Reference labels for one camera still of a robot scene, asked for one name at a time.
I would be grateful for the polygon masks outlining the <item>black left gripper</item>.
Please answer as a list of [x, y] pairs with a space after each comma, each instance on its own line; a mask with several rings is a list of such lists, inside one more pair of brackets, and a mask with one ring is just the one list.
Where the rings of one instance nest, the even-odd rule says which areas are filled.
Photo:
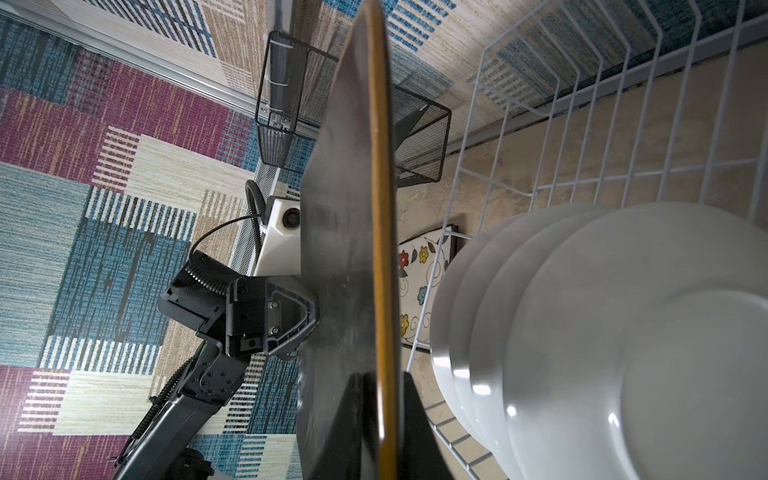
[[292, 360], [317, 320], [317, 300], [296, 277], [239, 277], [226, 295], [225, 352]]

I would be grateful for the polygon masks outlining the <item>white round printed plate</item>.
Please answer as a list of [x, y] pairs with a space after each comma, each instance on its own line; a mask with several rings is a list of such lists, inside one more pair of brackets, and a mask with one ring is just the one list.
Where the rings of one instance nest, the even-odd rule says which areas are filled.
[[469, 414], [457, 394], [453, 366], [458, 362], [459, 354], [450, 354], [450, 332], [452, 329], [452, 315], [454, 303], [460, 294], [467, 294], [468, 287], [462, 287], [466, 271], [471, 266], [475, 257], [479, 255], [497, 233], [504, 230], [519, 216], [513, 216], [501, 222], [499, 225], [476, 236], [465, 245], [449, 263], [445, 274], [434, 294], [430, 324], [430, 342], [432, 354], [432, 366], [440, 392], [446, 400], [451, 411], [462, 427], [481, 445], [488, 443], [483, 439], [481, 431], [473, 425]]

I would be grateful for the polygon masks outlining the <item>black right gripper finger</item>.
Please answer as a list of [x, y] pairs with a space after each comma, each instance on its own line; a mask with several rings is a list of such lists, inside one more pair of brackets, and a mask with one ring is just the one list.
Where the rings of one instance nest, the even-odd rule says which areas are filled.
[[404, 440], [401, 479], [449, 480], [453, 476], [438, 447], [410, 373], [403, 373]]

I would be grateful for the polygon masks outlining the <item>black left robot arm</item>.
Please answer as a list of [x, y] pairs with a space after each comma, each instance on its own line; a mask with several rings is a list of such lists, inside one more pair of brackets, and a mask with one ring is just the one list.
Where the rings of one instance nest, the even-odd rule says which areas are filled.
[[294, 276], [241, 275], [196, 251], [158, 309], [202, 342], [152, 397], [115, 460], [115, 476], [206, 479], [212, 467], [191, 440], [234, 398], [253, 356], [295, 356], [316, 326], [316, 299]]

